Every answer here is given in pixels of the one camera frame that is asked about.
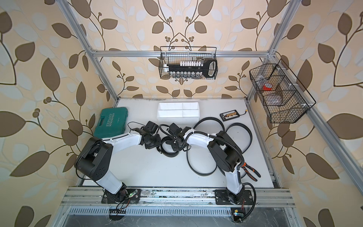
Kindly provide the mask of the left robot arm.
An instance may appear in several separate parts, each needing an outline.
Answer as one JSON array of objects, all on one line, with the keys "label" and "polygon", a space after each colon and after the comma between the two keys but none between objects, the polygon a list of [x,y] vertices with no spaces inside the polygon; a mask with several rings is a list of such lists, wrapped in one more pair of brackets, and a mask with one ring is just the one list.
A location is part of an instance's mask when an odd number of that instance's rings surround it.
[{"label": "left robot arm", "polygon": [[109,169],[112,156],[119,151],[138,145],[144,146],[145,149],[159,147],[161,137],[158,130],[159,126],[149,121],[141,128],[131,129],[129,133],[115,137],[105,139],[92,137],[77,157],[74,167],[77,172],[84,174],[105,191],[117,194],[125,186]]}]

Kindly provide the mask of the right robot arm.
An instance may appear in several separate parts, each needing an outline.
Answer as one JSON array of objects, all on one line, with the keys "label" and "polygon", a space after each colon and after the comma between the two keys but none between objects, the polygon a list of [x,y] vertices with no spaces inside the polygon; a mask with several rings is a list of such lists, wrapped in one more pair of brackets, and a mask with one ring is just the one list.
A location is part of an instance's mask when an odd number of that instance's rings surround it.
[{"label": "right robot arm", "polygon": [[167,134],[174,140],[175,150],[180,151],[189,145],[208,149],[217,167],[225,173],[230,201],[237,203],[244,189],[240,173],[244,157],[241,149],[226,132],[208,134],[190,127],[182,129],[176,124],[171,124],[167,127]]}]

